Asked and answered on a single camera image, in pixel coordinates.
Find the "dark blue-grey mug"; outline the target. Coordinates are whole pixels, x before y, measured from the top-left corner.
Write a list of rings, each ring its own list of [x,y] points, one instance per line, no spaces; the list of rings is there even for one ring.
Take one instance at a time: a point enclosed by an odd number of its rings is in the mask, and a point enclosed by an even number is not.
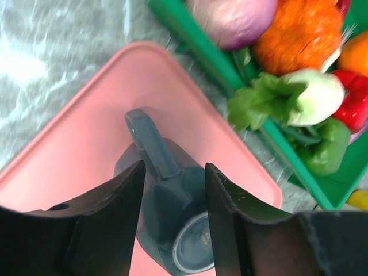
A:
[[[144,161],[136,232],[141,248],[171,275],[214,268],[204,168],[173,140],[163,138],[144,110],[130,110],[125,122],[133,143],[117,161],[114,173]]]

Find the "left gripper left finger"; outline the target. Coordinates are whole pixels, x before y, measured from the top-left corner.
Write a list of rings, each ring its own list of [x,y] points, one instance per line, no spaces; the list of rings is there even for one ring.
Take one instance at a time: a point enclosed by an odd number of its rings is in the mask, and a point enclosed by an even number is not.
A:
[[[2,275],[128,275],[144,190],[139,161],[43,211],[1,209]]]

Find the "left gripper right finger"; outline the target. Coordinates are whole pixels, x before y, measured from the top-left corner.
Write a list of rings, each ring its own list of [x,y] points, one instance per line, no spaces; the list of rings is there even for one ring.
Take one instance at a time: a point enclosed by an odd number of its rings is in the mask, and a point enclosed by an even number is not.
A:
[[[367,213],[275,208],[205,166],[217,275],[366,275]]]

